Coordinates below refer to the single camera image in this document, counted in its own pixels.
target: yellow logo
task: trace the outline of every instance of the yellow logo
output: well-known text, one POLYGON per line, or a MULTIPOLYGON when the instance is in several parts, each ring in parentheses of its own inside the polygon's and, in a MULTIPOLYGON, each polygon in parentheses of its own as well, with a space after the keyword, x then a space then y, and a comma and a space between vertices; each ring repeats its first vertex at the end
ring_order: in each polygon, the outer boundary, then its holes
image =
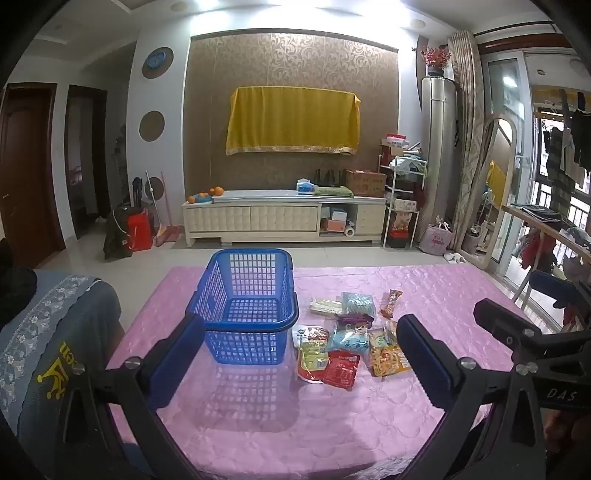
MULTIPOLYGON (((78 363, 74 358, 74 354, 70 351, 70 347, 68 347, 65 342, 62 342, 61 344, 60 353, 67 365, 75 365, 78 363)), ((56 400, 59 400, 65 393, 66 384, 69 380, 68 374, 66 373, 64 366, 61 364, 61 359, 59 357, 56 358, 56 361, 53 362, 47 372, 43 375, 37 375, 37 382, 43 383, 43 380, 46 378, 53 378, 53 386, 51 387, 51 390, 47 392, 47 399, 50 399, 55 393, 56 400)))

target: table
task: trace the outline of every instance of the table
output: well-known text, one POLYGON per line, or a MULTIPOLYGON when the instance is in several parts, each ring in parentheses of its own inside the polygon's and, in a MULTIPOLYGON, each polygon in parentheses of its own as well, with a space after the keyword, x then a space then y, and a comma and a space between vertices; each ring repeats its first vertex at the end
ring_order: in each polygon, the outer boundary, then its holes
MULTIPOLYGON (((580 256, 584 262, 587 262, 589 265, 591 265, 591 254, 589 253, 589 251, 586 248, 583 248, 583 247, 581 247, 581 245, 574 243, 569 238, 566 238, 564 235, 561 235, 560 232, 557 232, 552 227, 546 225, 543 222, 540 222, 538 219, 532 217, 529 213, 526 213, 523 210, 519 210, 515 207, 511 207, 511 206, 507 206, 507 205, 503 205, 501 207, 501 209, 504 212, 508 213, 509 215, 512 215, 520 220, 523 220, 530 227, 537 228, 540 231, 540 246, 538 247, 538 251, 535 254, 534 265, 533 265, 533 267, 530 268, 530 271, 527 273, 527 275, 523 279, 523 282, 521 282, 521 285, 519 286, 519 289, 515 292, 515 295, 513 295, 514 302, 517 301, 517 299, 519 298, 519 295, 521 295, 521 292, 524 290, 525 286, 528 284, 528 282, 530 280, 531 273, 538 268, 538 262, 540 260, 540 255, 542 253, 542 245, 544 243, 544 235, 549 235, 552 238, 555 238, 556 240, 558 240, 560 243, 565 244, 573 252, 575 252, 578 256, 580 256)), ((521 310, 525 310, 525 307, 527 306, 527 302, 530 299, 530 294, 531 294, 531 286, 528 286, 527 291, 525 292, 525 297, 524 297, 523 303, 521 304, 521 310)))

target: white shelf rack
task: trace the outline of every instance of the white shelf rack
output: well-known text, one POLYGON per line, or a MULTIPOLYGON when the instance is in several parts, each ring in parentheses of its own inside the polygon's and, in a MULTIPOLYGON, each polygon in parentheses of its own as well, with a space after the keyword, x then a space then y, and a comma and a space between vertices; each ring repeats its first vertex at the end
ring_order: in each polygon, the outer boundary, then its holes
MULTIPOLYGON (((390 227, 390 219, 392 217, 392 212, 407 212, 407 213, 419 213, 419 210, 416 210, 414 212, 410 211, 410 210, 396 210, 394 208, 394 193, 398 192, 398 193, 413 193, 412 190, 402 190, 402 189, 398 189, 396 188, 396 175, 418 175, 420 177, 423 178, 423 182, 421 184, 421 188, 424 190, 425 189, 425 173, 427 171, 427 161, 426 160, 416 160, 414 158, 407 158, 407 157, 395 157, 394 160, 394 166, 385 166, 385 165, 380 165, 379 168, 383 169, 383 170, 390 170, 394 172, 394 175, 392 176, 392 186, 390 185, 386 185, 386 190, 391 192, 390 194, 390 201, 387 204, 387 211, 388 211, 388 217, 386 219, 386 232, 384 234, 384 243, 383 246, 386 246, 386 240, 388 239, 388 231, 389 231, 389 227, 390 227), (414 167, 417 168, 418 171, 412 171, 410 169, 403 169, 400 170, 400 164, 403 161, 409 161, 411 165, 413 165, 414 167)), ((409 247, 411 247, 413 245, 414 242, 414 234, 417 231, 417 223, 418 223, 418 219, 415 218, 415 222, 414 222, 414 227, 413 227, 413 234, 410 238, 410 243, 408 244, 409 247)))

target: red bag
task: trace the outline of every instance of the red bag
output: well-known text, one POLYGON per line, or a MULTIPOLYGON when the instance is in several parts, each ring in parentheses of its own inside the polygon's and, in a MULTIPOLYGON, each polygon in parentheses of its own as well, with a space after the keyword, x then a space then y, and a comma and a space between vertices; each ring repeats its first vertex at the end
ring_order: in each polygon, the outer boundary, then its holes
POLYGON ((132 252, 152 248, 152 232, 150 231, 150 220, 146 209, 137 215, 130 215, 127 219, 127 227, 129 229, 129 242, 127 245, 132 252))
POLYGON ((351 389, 355 383, 359 358, 359 355, 342 350, 329 352, 329 364, 322 381, 333 387, 351 389))

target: tiled floor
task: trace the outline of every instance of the tiled floor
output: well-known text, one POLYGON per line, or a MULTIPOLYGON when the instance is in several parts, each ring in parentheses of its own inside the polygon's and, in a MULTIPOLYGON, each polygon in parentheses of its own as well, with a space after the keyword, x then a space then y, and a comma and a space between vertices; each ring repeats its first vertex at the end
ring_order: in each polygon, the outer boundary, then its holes
MULTIPOLYGON (((106 262, 103 255, 104 238, 104 224, 97 223, 91 233, 49 259, 43 268, 94 275, 113 285, 121 302, 121 325, 126 330, 170 268, 205 266, 212 254, 220 248, 219 244, 207 243, 196 244, 189 249, 184 238, 181 238, 176 244, 164 244, 159 248, 136 252, 130 258, 106 262)), ((256 244, 244 246, 256 247, 256 244)), ((443 257, 434 257, 418 250, 383 249, 367 244, 290 244, 280 247, 291 254, 296 267, 377 267, 446 263, 443 257)))

